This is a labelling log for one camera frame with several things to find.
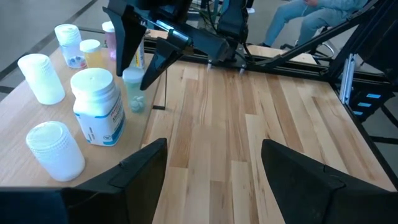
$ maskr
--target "pink container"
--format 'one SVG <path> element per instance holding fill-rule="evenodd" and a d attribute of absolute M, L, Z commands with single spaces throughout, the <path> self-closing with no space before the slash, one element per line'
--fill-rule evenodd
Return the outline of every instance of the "pink container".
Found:
<path fill-rule="evenodd" d="M 104 22 L 102 29 L 105 31 L 106 45 L 108 46 L 109 56 L 112 60 L 116 60 L 116 36 L 114 34 L 114 26 L 111 21 Z"/>

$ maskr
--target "light blue jacket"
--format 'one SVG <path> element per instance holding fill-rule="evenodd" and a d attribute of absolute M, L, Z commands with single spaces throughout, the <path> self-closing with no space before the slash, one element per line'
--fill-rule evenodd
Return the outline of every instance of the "light blue jacket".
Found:
<path fill-rule="evenodd" d="M 318 7 L 354 12 L 362 9 L 368 0 L 318 0 Z"/>

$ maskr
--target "person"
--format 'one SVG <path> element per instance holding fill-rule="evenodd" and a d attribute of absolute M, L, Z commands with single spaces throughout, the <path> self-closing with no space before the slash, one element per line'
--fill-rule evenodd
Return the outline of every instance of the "person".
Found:
<path fill-rule="evenodd" d="M 266 39 L 261 46 L 270 47 L 282 28 L 291 19 L 304 17 L 297 45 L 309 41 L 317 29 L 324 26 L 337 26 L 354 11 L 361 9 L 368 0 L 293 0 L 278 7 Z"/>
<path fill-rule="evenodd" d="M 253 8 L 253 2 L 254 0 L 248 0 L 248 2 L 246 3 L 246 10 L 248 10 L 249 14 L 255 13 L 255 10 Z"/>

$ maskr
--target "bottle label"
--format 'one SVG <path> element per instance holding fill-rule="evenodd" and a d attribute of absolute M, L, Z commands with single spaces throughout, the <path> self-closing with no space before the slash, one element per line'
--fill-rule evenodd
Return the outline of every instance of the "bottle label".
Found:
<path fill-rule="evenodd" d="M 113 146 L 119 140 L 126 120 L 121 95 L 112 109 L 103 116 L 77 114 L 76 118 L 86 140 L 99 146 Z"/>
<path fill-rule="evenodd" d="M 138 46 L 134 57 L 132 58 L 131 65 L 137 68 L 145 67 L 145 52 L 144 52 L 144 39 L 141 40 L 141 43 Z"/>

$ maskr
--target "clear plastic container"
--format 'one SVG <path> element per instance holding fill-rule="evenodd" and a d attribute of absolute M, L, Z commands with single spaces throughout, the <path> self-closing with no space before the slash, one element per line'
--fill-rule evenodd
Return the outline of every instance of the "clear plastic container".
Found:
<path fill-rule="evenodd" d="M 67 126 L 58 121 L 37 125 L 26 136 L 33 155 L 57 181 L 70 181 L 85 168 L 85 158 Z"/>
<path fill-rule="evenodd" d="M 23 56 L 18 60 L 18 66 L 39 103 L 53 105 L 63 100 L 65 90 L 46 55 Z"/>
<path fill-rule="evenodd" d="M 54 31 L 67 65 L 70 68 L 84 68 L 86 60 L 83 52 L 80 51 L 81 36 L 77 26 L 62 24 L 57 26 Z"/>
<path fill-rule="evenodd" d="M 87 68 L 74 74 L 70 85 L 76 96 L 73 112 L 86 140 L 99 146 L 114 146 L 123 133 L 126 116 L 112 73 Z"/>
<path fill-rule="evenodd" d="M 102 24 L 102 29 L 105 31 L 105 40 L 109 50 L 109 57 L 112 60 L 116 60 L 116 35 L 112 22 L 104 22 Z"/>
<path fill-rule="evenodd" d="M 140 90 L 145 70 L 130 66 L 123 71 L 123 82 L 127 91 L 129 108 L 133 113 L 142 113 L 145 110 L 145 92 Z"/>
<path fill-rule="evenodd" d="M 87 67 L 106 68 L 101 54 L 101 43 L 98 40 L 81 41 L 80 50 L 85 54 Z"/>

